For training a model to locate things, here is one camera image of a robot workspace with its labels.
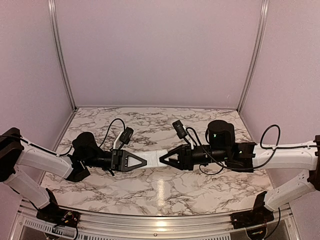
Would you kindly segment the white remote control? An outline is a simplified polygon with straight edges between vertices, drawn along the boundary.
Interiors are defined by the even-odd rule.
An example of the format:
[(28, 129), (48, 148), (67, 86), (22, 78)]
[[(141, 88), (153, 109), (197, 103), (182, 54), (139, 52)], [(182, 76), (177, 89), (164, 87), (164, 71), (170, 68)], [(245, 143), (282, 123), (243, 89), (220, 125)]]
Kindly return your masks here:
[(167, 150), (154, 150), (154, 151), (144, 151), (137, 152), (135, 155), (147, 161), (147, 165), (141, 167), (142, 169), (148, 168), (162, 168), (167, 165), (160, 162), (160, 157), (166, 155), (168, 153)]

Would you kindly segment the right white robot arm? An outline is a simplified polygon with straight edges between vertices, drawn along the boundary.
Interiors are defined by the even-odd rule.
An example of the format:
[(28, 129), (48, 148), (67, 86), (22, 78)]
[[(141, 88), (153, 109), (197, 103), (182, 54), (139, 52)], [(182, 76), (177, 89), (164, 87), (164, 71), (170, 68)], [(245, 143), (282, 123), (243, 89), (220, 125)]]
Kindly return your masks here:
[(247, 219), (258, 224), (268, 212), (320, 189), (320, 137), (313, 141), (280, 145), (255, 142), (236, 142), (235, 127), (224, 120), (213, 120), (207, 125), (208, 144), (198, 141), (182, 144), (159, 161), (179, 170), (192, 171), (195, 165), (217, 164), (222, 169), (239, 173), (252, 173), (260, 169), (301, 169), (302, 173), (271, 191), (257, 195)]

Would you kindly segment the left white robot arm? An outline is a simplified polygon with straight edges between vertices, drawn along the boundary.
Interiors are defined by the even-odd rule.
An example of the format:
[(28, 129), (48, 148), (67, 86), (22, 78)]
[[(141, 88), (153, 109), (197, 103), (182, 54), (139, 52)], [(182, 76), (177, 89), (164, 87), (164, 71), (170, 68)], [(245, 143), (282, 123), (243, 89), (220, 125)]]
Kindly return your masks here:
[(83, 132), (72, 141), (72, 154), (59, 154), (23, 138), (18, 128), (0, 136), (0, 181), (43, 210), (53, 223), (63, 219), (63, 211), (53, 194), (37, 184), (21, 166), (49, 172), (69, 182), (78, 183), (90, 175), (89, 168), (101, 168), (111, 174), (129, 172), (147, 165), (147, 161), (126, 150), (102, 150), (93, 133)]

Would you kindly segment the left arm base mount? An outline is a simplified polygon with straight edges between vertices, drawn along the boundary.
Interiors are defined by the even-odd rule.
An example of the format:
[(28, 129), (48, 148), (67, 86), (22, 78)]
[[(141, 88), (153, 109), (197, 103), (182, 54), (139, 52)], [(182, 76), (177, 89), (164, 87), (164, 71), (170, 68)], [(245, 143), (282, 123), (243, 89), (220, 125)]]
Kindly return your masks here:
[(38, 208), (36, 218), (55, 224), (56, 226), (67, 226), (77, 228), (80, 213), (74, 210), (62, 209), (52, 191), (45, 189), (49, 196), (49, 204), (43, 208)]

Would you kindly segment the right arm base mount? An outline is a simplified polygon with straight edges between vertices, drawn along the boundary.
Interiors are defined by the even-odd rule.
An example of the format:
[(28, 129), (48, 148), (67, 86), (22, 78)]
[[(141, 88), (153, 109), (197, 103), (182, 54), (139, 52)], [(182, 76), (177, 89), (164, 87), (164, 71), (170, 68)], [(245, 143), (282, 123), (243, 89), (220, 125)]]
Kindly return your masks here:
[(273, 221), (273, 211), (265, 207), (265, 196), (267, 191), (256, 196), (253, 208), (251, 210), (240, 211), (230, 215), (231, 223), (234, 229), (252, 227)]

